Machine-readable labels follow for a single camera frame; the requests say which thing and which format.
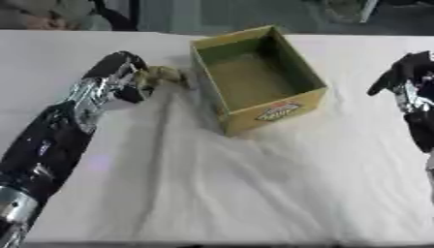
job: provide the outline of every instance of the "floor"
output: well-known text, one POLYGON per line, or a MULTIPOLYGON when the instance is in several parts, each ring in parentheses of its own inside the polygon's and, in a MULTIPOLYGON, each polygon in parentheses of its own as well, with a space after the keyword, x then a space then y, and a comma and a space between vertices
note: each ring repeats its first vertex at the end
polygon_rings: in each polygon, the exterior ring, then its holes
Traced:
MULTIPOLYGON (((108 2, 128 13, 128 1, 108 2)), ((432 23, 427 6, 383 5, 367 24, 343 24, 327 17, 320 0, 140 0, 139 30, 215 35, 276 24, 286 33, 434 35, 432 23)))

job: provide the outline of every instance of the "robotic arm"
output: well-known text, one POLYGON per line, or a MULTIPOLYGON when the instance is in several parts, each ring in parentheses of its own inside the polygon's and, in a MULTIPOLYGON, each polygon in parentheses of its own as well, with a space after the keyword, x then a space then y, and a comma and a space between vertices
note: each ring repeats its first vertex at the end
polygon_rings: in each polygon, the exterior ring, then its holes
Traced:
POLYGON ((140 84, 145 71, 145 63, 130 52, 105 57, 13 142, 0 161, 0 247, 19 246, 78 164, 105 104, 138 103, 152 94, 152 85, 140 84))
POLYGON ((415 144, 422 152, 431 153, 426 171, 434 187, 434 54, 425 51, 405 55, 380 76, 368 95, 383 89, 395 95, 415 144))

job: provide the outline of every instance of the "open box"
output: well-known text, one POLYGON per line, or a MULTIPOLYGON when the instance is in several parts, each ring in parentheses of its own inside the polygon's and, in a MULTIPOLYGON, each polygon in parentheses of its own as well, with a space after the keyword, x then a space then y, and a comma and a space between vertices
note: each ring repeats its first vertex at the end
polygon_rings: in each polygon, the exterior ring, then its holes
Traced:
POLYGON ((224 132, 314 109, 326 86, 274 26, 192 42, 198 81, 224 132))

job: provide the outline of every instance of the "box label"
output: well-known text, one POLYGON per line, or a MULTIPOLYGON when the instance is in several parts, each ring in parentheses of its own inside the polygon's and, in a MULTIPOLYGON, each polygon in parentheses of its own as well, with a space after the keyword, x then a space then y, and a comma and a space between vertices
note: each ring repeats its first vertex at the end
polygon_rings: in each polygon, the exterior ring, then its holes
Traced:
POLYGON ((263 121, 275 121, 281 119, 285 116, 290 115, 295 110, 301 108, 300 104, 295 103, 278 103, 272 105, 270 108, 267 108, 260 116, 258 116, 257 120, 263 121))

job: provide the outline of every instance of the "table surface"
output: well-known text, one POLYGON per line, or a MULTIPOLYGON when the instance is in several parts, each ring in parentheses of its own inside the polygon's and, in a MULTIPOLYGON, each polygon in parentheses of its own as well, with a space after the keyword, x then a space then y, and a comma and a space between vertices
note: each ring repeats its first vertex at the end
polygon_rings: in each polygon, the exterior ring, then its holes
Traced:
MULTIPOLYGON (((105 55, 190 67, 198 37, 0 31, 0 150, 105 55)), ((306 115, 225 138, 196 90, 108 112, 34 241, 434 242, 427 156, 393 96, 366 89, 427 37, 290 35, 329 89, 306 115)))

